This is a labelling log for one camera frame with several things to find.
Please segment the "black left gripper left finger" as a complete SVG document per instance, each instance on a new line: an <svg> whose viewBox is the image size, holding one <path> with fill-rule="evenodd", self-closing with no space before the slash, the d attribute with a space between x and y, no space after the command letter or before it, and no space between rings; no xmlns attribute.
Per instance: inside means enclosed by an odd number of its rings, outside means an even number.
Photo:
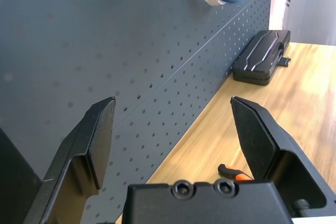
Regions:
<svg viewBox="0 0 336 224"><path fill-rule="evenodd" d="M79 223L101 190L111 148L116 100L93 104L62 141L24 223Z"/></svg>

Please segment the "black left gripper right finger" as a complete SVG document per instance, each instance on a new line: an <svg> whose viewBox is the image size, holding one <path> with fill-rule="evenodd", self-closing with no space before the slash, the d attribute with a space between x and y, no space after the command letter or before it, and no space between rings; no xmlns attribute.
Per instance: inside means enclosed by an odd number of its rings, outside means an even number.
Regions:
<svg viewBox="0 0 336 224"><path fill-rule="evenodd" d="M292 217L335 216L335 193L269 111L237 96L230 103L254 179L272 181Z"/></svg>

